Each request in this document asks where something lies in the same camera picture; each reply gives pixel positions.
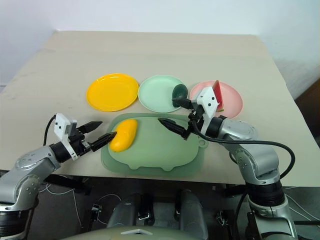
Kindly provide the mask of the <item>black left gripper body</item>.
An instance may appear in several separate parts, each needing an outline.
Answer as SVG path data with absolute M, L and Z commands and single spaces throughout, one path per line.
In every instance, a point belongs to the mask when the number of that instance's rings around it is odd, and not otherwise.
M 85 134 L 89 132 L 88 127 L 82 125 L 75 128 L 68 137 L 72 149 L 79 157 L 91 151 L 91 145 L 85 140 Z

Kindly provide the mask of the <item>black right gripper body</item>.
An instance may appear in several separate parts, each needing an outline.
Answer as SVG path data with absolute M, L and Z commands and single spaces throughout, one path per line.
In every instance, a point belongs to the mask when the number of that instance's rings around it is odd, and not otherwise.
M 204 114 L 205 110 L 202 105 L 198 105 L 196 103 L 191 103 L 189 105 L 189 109 L 191 110 L 190 114 L 188 115 L 188 127 L 187 133 L 188 134 L 205 134 L 208 129 L 207 120 L 205 120 Z

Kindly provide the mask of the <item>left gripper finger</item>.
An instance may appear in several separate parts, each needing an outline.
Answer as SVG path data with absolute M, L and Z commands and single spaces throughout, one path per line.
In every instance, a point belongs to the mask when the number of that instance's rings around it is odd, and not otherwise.
M 116 136 L 116 132 L 109 132 L 99 137 L 96 141 L 90 143 L 90 149 L 92 152 L 96 152 L 100 148 L 106 146 Z
M 94 131 L 96 128 L 98 128 L 103 122 L 102 121 L 90 121 L 88 123 L 85 123 L 76 129 L 81 133 L 81 134 L 88 134 L 92 131 Z

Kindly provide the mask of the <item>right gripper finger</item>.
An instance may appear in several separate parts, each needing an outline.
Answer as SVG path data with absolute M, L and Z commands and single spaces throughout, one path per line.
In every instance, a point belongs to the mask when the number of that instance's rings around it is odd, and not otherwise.
M 158 118 L 157 119 L 166 129 L 180 135 L 184 140 L 187 140 L 191 132 L 185 129 L 183 126 L 176 124 L 175 121 L 169 118 Z
M 178 105 L 184 109 L 192 110 L 194 109 L 193 103 L 189 99 L 178 99 Z

